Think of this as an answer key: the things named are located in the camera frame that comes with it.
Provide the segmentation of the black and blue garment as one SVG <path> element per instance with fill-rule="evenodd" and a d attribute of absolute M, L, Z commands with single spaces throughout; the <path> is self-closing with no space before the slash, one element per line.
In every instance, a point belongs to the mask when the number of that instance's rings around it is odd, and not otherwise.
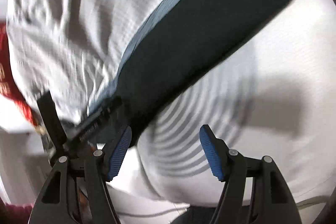
<path fill-rule="evenodd" d="M 290 0 L 163 0 L 137 30 L 93 105 L 88 140 L 124 124 L 135 136 L 181 92 L 264 27 Z"/>

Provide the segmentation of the red blanket with gold print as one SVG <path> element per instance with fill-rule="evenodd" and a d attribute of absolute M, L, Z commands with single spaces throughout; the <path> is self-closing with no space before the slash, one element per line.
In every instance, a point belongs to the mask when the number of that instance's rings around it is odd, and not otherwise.
<path fill-rule="evenodd" d="M 1 22 L 1 97 L 13 102 L 22 117 L 39 135 L 46 134 L 47 131 L 41 118 L 27 104 L 13 79 L 10 65 L 9 39 L 5 22 Z"/>

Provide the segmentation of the white striped bed sheet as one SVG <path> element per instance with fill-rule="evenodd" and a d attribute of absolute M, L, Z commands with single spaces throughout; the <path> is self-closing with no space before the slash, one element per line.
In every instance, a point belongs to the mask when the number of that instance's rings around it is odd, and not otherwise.
<path fill-rule="evenodd" d="M 114 80 L 140 26 L 163 0 L 8 0 L 14 80 L 32 107 L 50 91 L 63 120 L 82 122 Z M 335 188 L 335 4 L 290 0 L 241 47 L 161 108 L 135 136 L 112 186 L 127 196 L 215 206 L 198 131 L 271 156 L 295 201 Z"/>

